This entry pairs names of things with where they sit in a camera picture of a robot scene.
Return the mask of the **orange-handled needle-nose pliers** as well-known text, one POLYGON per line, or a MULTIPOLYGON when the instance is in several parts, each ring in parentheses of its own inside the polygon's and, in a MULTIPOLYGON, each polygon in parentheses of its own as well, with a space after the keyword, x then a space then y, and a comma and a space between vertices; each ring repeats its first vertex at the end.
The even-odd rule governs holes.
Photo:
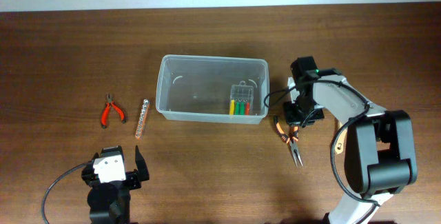
POLYGON ((276 128, 276 133, 280 137, 280 139, 286 143, 289 147, 289 151, 291 154, 291 157, 294 161, 294 164, 296 167, 303 166, 303 162, 300 155, 300 150, 298 147, 299 142, 299 127, 297 125, 290 125, 288 133, 285 133, 280 125, 280 122, 278 120, 278 116, 273 117, 273 122, 276 128))

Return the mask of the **clear screwdriver bit case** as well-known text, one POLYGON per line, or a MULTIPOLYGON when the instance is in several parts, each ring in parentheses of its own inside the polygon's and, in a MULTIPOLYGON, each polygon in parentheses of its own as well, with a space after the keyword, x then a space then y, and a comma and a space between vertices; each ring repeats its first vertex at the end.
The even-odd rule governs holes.
POLYGON ((232 85, 229 98, 229 115, 250 115, 254 102, 254 87, 240 81, 232 85))

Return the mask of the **orange scraper with wooden handle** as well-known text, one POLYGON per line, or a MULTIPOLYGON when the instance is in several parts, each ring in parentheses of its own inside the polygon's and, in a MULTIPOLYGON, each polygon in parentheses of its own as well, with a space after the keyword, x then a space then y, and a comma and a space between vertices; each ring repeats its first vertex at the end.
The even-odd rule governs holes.
MULTIPOLYGON (((343 126, 343 124, 336 119, 336 132, 343 126)), ((340 134, 340 136, 337 138, 336 141, 336 146, 334 148, 334 153, 335 154, 341 154, 344 152, 345 149, 345 141, 346 141, 346 135, 347 135, 347 131, 343 130, 340 134)))

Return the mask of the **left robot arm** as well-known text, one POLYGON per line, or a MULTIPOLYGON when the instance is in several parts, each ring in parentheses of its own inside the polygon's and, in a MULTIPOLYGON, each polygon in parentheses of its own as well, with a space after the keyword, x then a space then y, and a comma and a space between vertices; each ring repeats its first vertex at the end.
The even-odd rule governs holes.
POLYGON ((127 172, 120 145, 105 147, 86 163, 81 178, 90 187, 87 203, 93 224, 130 224, 130 192, 141 188, 150 174, 139 147, 135 147, 136 169, 127 172))

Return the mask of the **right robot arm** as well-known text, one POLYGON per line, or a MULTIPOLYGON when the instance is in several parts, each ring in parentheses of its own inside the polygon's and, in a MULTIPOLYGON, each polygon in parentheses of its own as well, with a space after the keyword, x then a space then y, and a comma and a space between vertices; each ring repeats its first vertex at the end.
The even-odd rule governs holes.
POLYGON ((394 195, 418 177, 410 116, 376 105, 335 68, 318 69, 313 57, 291 65, 284 104, 290 133, 283 138, 295 159, 298 129, 322 119, 328 110, 340 123, 331 140, 333 175, 344 194, 323 223, 368 223, 394 195))

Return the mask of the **clear plastic container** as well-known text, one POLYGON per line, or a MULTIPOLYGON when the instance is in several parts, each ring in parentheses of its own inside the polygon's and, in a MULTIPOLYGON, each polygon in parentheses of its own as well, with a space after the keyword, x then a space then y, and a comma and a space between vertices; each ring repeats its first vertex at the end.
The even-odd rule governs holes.
POLYGON ((156 110, 166 119, 259 124, 268 113, 269 66, 263 59, 169 54, 163 57, 156 88, 156 110), (232 85, 254 87, 250 115, 229 115, 232 85))

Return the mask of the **orange socket bit rail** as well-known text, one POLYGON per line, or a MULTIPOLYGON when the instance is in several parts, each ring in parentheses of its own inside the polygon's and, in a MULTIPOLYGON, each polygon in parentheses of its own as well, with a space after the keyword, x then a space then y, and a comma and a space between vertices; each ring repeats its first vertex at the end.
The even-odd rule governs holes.
POLYGON ((138 125, 135 131, 135 138, 141 139, 143 135, 143 131, 145 128, 145 123, 147 121, 147 116, 150 108, 150 101, 148 99, 143 100, 143 104, 141 106, 141 111, 139 115, 138 125))

